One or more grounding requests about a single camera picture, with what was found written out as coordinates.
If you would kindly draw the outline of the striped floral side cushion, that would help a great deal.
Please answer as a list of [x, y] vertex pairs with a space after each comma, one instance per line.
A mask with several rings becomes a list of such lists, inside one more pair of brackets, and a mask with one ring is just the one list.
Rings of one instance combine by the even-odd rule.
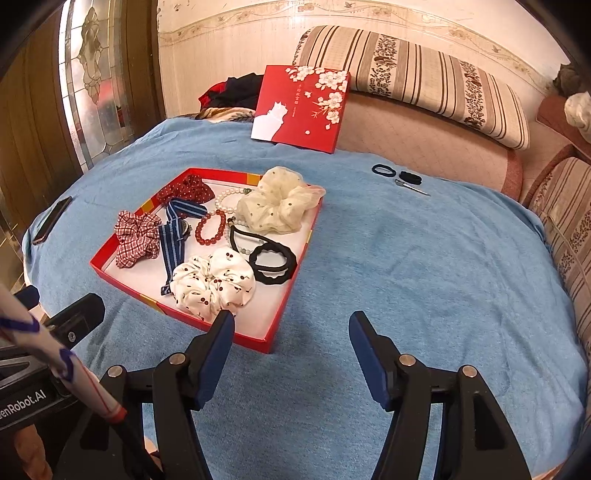
[[586, 352], [590, 351], [590, 199], [590, 165], [570, 157], [548, 173], [529, 203], [544, 225]]

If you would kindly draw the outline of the red white checkered scrunchie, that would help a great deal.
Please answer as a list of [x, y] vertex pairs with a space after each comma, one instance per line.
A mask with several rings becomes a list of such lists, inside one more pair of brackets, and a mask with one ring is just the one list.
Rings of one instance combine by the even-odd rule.
[[160, 218], [152, 213], [120, 211], [114, 225], [114, 234], [118, 241], [116, 266], [131, 268], [140, 260], [156, 258], [160, 250], [161, 224]]

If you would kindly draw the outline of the thin black headband loop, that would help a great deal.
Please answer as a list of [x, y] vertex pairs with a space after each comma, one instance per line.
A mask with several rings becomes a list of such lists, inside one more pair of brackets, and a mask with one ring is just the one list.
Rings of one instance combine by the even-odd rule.
[[[256, 241], [256, 248], [252, 250], [246, 250], [245, 248], [239, 247], [238, 242], [236, 241], [236, 238], [238, 237], [243, 237], [249, 240]], [[273, 240], [270, 240], [269, 238], [264, 237], [263, 235], [239, 229], [238, 226], [236, 226], [235, 224], [231, 224], [228, 227], [228, 243], [233, 250], [249, 257], [256, 257], [257, 255], [267, 252], [280, 254], [283, 251], [279, 243], [274, 242]]]

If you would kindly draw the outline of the black smartphone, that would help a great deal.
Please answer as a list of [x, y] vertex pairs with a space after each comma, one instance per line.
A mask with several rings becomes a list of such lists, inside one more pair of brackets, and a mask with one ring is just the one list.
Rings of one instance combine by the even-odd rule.
[[68, 196], [56, 203], [33, 238], [33, 245], [39, 245], [47, 240], [49, 234], [72, 201], [73, 198]]

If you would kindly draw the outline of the red floral box lid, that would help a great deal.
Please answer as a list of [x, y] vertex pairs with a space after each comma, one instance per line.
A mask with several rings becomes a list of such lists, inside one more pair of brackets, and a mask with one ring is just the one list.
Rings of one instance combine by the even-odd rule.
[[348, 90], [346, 70], [269, 65], [250, 138], [332, 154]]

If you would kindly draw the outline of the dark red black clothing pile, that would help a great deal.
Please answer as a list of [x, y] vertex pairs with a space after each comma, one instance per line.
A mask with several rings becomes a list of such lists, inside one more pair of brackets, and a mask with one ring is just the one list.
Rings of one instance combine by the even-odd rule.
[[198, 101], [200, 109], [242, 107], [256, 110], [259, 102], [263, 75], [249, 73], [240, 77], [228, 77], [209, 87]]

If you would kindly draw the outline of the stained glass door panel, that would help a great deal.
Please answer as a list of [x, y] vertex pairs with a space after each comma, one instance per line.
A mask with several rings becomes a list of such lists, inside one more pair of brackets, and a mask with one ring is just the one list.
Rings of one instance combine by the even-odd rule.
[[122, 7], [116, 0], [70, 0], [61, 10], [59, 83], [83, 172], [133, 139], [123, 76]]

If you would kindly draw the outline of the dark red polka-dot scrunchie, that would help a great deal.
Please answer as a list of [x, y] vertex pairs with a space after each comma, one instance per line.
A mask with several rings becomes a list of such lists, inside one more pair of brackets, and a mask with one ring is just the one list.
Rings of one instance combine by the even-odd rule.
[[181, 199], [198, 204], [214, 200], [215, 194], [211, 187], [204, 183], [198, 175], [189, 174], [181, 181], [164, 186], [155, 198], [160, 204], [167, 204], [172, 199]]

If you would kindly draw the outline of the white cherry print scrunchie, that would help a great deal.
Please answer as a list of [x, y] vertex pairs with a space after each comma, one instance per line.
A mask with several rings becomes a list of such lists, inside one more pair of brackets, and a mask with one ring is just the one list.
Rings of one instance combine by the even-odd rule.
[[256, 278], [242, 254], [222, 247], [178, 265], [169, 288], [177, 309], [212, 322], [221, 310], [236, 314], [249, 304], [256, 292]]

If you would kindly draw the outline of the cream sheer dotted scrunchie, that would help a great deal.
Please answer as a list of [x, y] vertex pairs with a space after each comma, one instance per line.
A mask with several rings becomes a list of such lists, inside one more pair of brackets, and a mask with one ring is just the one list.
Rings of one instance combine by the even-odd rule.
[[305, 212], [324, 196], [322, 186], [308, 185], [296, 171], [276, 166], [238, 201], [236, 215], [253, 232], [290, 234], [301, 229]]

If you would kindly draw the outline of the striped floral long pillow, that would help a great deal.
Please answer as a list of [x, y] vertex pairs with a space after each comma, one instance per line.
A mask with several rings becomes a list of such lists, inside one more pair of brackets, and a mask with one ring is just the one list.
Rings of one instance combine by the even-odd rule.
[[530, 146], [517, 93], [476, 65], [441, 51], [370, 30], [324, 25], [301, 36], [293, 64], [346, 70], [353, 91], [428, 110], [514, 150]]

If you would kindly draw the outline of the white crumpled cloth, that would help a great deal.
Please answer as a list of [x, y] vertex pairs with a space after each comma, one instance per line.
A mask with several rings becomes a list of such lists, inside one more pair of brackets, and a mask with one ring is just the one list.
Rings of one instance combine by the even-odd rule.
[[569, 125], [577, 128], [582, 136], [590, 135], [591, 97], [588, 92], [570, 96], [565, 102], [564, 113]]

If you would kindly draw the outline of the white red blue sleeve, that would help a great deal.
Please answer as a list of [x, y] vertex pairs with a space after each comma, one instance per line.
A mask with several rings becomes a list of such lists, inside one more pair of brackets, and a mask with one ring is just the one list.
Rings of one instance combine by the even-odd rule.
[[1, 286], [1, 335], [47, 364], [71, 393], [107, 422], [117, 424], [124, 420], [127, 412], [122, 405], [4, 285]]

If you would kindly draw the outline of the red gift box tray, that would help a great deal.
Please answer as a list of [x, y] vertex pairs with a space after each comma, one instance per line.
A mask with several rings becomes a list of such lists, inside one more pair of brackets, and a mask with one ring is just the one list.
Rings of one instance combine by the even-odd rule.
[[[230, 187], [253, 188], [260, 180], [259, 175], [246, 172], [188, 168], [173, 178], [170, 183], [172, 185], [180, 183], [189, 175], [199, 176], [216, 193], [221, 193]], [[317, 206], [305, 213], [301, 229], [297, 233], [271, 234], [270, 238], [290, 247], [291, 251], [297, 255], [297, 261], [303, 261], [320, 210], [321, 208]], [[164, 264], [160, 257], [141, 260], [132, 268], [120, 269], [115, 265], [115, 251], [118, 245], [118, 239], [114, 235], [110, 236], [90, 260], [91, 267], [99, 277], [163, 315], [202, 331], [211, 327], [211, 323], [181, 311], [175, 306], [172, 298], [160, 294], [160, 287], [165, 279]], [[235, 321], [236, 344], [262, 353], [270, 352], [294, 282], [296, 280], [290, 279], [281, 285], [256, 286], [256, 295], [252, 301], [238, 311], [238, 319]]]

